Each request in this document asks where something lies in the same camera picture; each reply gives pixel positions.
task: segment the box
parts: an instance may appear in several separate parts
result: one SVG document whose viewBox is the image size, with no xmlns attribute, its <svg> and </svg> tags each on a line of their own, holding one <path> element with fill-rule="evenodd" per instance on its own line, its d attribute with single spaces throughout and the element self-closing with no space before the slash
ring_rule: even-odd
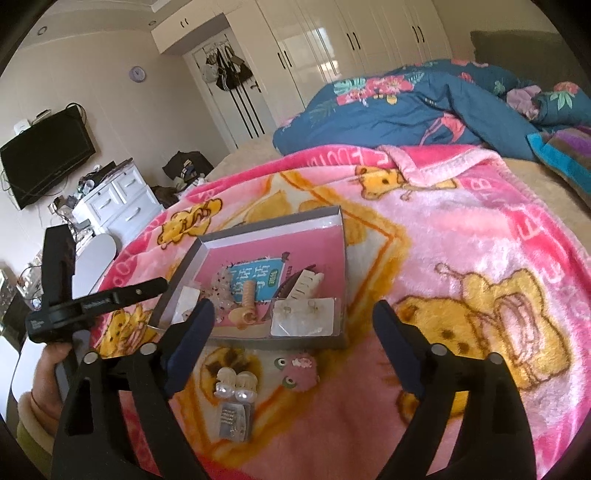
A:
<svg viewBox="0 0 591 480">
<path fill-rule="evenodd" d="M 332 335 L 272 336 L 273 296 L 285 280 L 311 265 L 316 265 L 316 273 L 324 274 L 314 297 L 334 299 Z M 224 267 L 232 274 L 233 298 L 238 303 L 242 301 L 241 282 L 250 279 L 257 282 L 258 320 L 239 329 L 227 317 L 218 318 L 209 343 L 271 350 L 347 346 L 346 251 L 340 207 L 323 207 L 239 225 L 197 238 L 154 308 L 150 325 L 168 328 L 183 287 L 205 291 Z"/>
</svg>

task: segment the black flat screen tv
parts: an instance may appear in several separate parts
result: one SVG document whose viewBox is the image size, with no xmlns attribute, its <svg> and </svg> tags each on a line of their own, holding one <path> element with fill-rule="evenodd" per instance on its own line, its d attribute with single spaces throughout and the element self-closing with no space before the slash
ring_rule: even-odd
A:
<svg viewBox="0 0 591 480">
<path fill-rule="evenodd" d="M 42 120 L 0 148 L 4 176 L 25 208 L 96 152 L 76 105 Z"/>
</svg>

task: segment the beige bed sheet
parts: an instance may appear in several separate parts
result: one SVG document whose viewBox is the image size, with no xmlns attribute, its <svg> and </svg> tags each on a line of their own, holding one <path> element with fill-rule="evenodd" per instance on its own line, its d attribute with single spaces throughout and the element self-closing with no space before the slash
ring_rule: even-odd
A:
<svg viewBox="0 0 591 480">
<path fill-rule="evenodd" d="M 261 138 L 247 142 L 239 150 L 224 158 L 207 176 L 207 179 L 217 180 L 277 160 L 281 156 L 273 147 L 272 135 L 263 135 Z M 538 163 L 511 158 L 506 158 L 505 162 L 509 169 L 528 185 L 577 236 L 587 252 L 591 251 L 591 210 L 566 182 Z"/>
</svg>

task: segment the person's hand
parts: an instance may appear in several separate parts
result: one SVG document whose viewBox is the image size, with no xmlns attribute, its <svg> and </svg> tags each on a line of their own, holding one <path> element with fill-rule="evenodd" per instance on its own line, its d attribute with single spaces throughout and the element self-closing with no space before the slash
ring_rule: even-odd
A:
<svg viewBox="0 0 591 480">
<path fill-rule="evenodd" d="M 47 345 L 33 376 L 31 407 L 39 423 L 52 435 L 56 433 L 63 407 L 57 386 L 56 365 L 64 361 L 71 349 L 69 343 Z"/>
</svg>

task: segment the flamingo print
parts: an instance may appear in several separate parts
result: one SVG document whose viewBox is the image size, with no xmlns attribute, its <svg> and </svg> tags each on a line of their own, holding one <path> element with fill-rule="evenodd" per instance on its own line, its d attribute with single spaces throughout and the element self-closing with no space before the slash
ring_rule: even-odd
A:
<svg viewBox="0 0 591 480">
<path fill-rule="evenodd" d="M 453 134 L 452 141 L 450 143 L 457 142 L 466 129 L 466 125 L 464 125 L 464 122 L 462 122 L 458 117 L 450 113 L 443 112 L 443 116 L 441 118 L 437 118 L 433 124 L 427 128 L 419 145 L 423 145 L 425 140 L 433 135 L 442 126 L 447 127 Z"/>
</svg>

